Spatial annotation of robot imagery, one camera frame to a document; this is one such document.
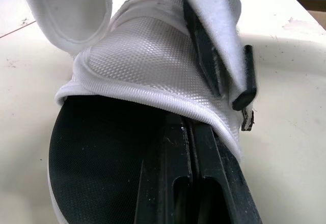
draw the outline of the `white table surface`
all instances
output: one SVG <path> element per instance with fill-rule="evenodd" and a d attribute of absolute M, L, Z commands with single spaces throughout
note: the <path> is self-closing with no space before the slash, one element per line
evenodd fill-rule
<path fill-rule="evenodd" d="M 264 223 L 325 223 L 326 32 L 295 0 L 241 2 L 239 34 L 255 47 L 259 83 L 242 170 Z M 25 2 L 20 16 L 3 4 L 15 21 L 1 18 L 0 33 L 20 28 Z M 53 98 L 71 66 L 36 23 L 0 38 L 0 223 L 57 223 L 47 156 Z"/>

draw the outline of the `textured white fabric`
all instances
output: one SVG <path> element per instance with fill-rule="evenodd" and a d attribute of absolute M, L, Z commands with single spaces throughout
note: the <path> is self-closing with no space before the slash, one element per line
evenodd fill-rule
<path fill-rule="evenodd" d="M 66 32 L 64 38 L 58 38 L 56 24 L 59 22 L 44 23 L 49 20 L 49 12 L 42 6 L 44 3 L 29 0 L 34 6 L 32 11 L 40 16 L 36 20 L 47 38 L 62 50 L 79 52 L 74 60 L 74 76 L 58 91 L 57 102 L 63 104 L 71 95 L 102 95 L 165 109 L 210 124 L 221 141 L 240 159 L 238 137 L 242 113 L 232 110 L 228 94 L 221 99 L 215 98 L 205 82 L 183 19 L 182 0 L 129 0 L 110 25 L 107 17 L 111 13 L 111 3 L 104 1 L 106 10 L 95 11 L 97 24 L 79 23 L 74 30 L 68 31 L 61 21 L 60 30 Z M 78 6 L 82 3 L 74 4 L 81 10 L 76 11 L 76 15 L 87 15 L 85 9 Z M 227 9 L 231 13 L 226 0 L 220 4 L 223 5 L 221 11 Z M 233 59 L 236 62 L 242 59 L 242 48 L 229 54 L 238 49 L 235 20 L 232 15 L 226 14 L 225 19 L 224 14 L 221 16 L 222 19 L 214 24 L 221 22 L 222 26 L 227 26 L 223 37 L 231 37 L 225 37 L 226 42 L 220 38 L 218 44 L 229 57 L 228 71 L 233 74 Z M 93 32 L 77 34 L 78 30 L 83 32 L 83 26 L 91 26 Z"/>
<path fill-rule="evenodd" d="M 230 104 L 246 90 L 244 58 L 228 0 L 188 0 L 203 23 L 232 79 Z"/>

